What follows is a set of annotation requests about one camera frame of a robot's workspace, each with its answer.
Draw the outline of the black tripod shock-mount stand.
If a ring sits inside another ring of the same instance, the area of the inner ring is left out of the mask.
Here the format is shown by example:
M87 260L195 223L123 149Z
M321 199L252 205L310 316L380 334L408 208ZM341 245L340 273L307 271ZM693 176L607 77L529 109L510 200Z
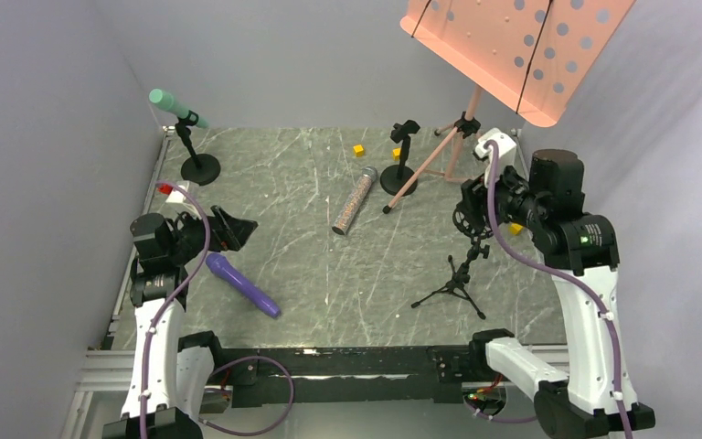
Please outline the black tripod shock-mount stand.
M491 228L485 222L485 216L479 217L468 210L462 203L458 203L452 214L452 223L455 228L470 240L470 248L466 253L465 260L459 265L454 264L452 255L448 255L447 261L451 267L452 275L441 288L434 290L425 297L413 302L410 307L415 309L421 306L428 299L436 294L446 294L467 301L481 320L486 319L485 313L478 307L471 295L467 292L466 286L471 281L471 264L480 257L487 259L490 254L490 245L484 243L485 240L493 236Z

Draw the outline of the black round-base clip stand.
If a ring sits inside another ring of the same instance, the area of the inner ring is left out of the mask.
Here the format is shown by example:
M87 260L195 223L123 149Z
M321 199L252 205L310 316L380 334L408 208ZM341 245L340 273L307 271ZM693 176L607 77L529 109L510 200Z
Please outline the black round-base clip stand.
M218 178L221 166L213 155L198 154L192 145L191 128L198 125L199 122L198 114L189 111L187 116L177 119L175 133L189 153L189 158L181 166L181 177L200 186L206 186Z

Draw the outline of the silver glitter microphone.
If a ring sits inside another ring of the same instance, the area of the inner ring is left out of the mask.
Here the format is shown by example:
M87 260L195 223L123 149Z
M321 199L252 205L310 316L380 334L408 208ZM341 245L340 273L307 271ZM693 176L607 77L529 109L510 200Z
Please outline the silver glitter microphone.
M358 211L365 202L373 184L378 180L378 170L373 166L362 168L361 175L356 180L346 201L331 226L335 234L345 236L353 224Z

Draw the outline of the teal green microphone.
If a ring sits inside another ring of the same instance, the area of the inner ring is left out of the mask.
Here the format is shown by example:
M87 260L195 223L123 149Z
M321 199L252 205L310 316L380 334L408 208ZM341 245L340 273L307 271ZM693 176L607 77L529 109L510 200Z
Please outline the teal green microphone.
M152 89L148 94L148 99L152 105L163 112L169 112L178 119L188 119L195 123L195 126L207 129L208 121L197 112L189 109L181 103L172 93L162 89Z

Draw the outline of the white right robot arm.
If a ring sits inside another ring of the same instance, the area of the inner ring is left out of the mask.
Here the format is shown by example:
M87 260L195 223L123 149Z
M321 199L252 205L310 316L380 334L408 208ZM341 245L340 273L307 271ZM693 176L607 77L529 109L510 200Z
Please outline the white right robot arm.
M638 399L622 353L616 233L606 217L584 208L582 161L567 150L538 150L522 177L503 164L497 142L483 143L476 154L487 168L462 184L456 211L472 230L488 229L493 237L504 223L528 230L540 260L510 256L552 278L569 367L550 365L506 329L474 334L472 360L514 383L551 438L629 438L653 428L654 410Z

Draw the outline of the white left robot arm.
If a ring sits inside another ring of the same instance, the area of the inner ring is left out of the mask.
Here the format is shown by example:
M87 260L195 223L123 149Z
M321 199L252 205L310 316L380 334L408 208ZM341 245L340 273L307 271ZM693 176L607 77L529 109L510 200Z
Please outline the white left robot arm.
M207 221L181 212L175 219L147 213L130 231L136 249L130 294L136 348L130 387L119 420L104 438L200 438L200 409L207 382L224 359L211 331L184 336L186 265L207 251L239 251L258 224L219 206Z

